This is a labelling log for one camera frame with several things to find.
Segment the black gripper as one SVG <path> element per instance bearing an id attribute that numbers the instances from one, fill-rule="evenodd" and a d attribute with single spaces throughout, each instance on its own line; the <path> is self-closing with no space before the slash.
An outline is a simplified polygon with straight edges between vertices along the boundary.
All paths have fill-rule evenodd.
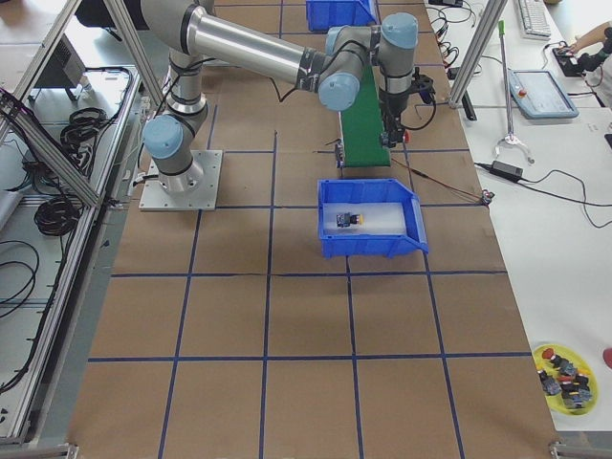
<path id="1" fill-rule="evenodd" d="M 400 116 L 407 107 L 409 96 L 408 91 L 392 94 L 381 90 L 381 110 L 384 115 L 387 115 L 385 131 L 403 130 Z"/>

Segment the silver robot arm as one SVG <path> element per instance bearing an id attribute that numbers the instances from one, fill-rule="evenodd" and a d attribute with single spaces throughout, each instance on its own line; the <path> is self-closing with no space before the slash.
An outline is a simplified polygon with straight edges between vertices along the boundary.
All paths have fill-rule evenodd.
<path id="1" fill-rule="evenodd" d="M 148 29 L 170 51 L 170 104 L 145 127 L 143 138 L 158 183 L 169 194 L 190 192 L 204 183 L 205 168 L 190 144 L 208 112 L 201 69 L 214 60 L 314 93 L 326 109 L 340 113 L 342 161 L 348 167 L 387 166 L 389 158 L 378 160 L 375 153 L 388 154 L 404 140 L 402 114 L 419 90 L 420 75 L 414 65 L 419 25 L 410 13 L 394 13 L 371 26 L 332 27 L 325 51 L 319 51 L 222 19 L 213 13 L 212 2 L 143 1 L 141 10 Z M 372 68 L 382 77 L 381 119 L 368 134 L 350 110 Z"/>

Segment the person hand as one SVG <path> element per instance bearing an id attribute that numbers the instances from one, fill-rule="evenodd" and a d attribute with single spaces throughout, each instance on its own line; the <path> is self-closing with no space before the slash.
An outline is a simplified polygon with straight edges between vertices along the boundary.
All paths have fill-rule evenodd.
<path id="1" fill-rule="evenodd" d="M 571 45 L 568 46 L 567 50 L 572 53 L 575 54 L 579 51 L 579 45 L 577 42 L 572 43 Z"/>

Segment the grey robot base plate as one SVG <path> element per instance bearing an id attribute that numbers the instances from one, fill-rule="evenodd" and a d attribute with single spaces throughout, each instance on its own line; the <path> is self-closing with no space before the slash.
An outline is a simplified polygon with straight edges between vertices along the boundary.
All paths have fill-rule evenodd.
<path id="1" fill-rule="evenodd" d="M 151 162 L 148 173 L 157 178 L 144 183 L 140 209 L 144 211 L 215 210 L 222 150 L 192 150 L 190 169 L 176 176 L 160 173 Z"/>

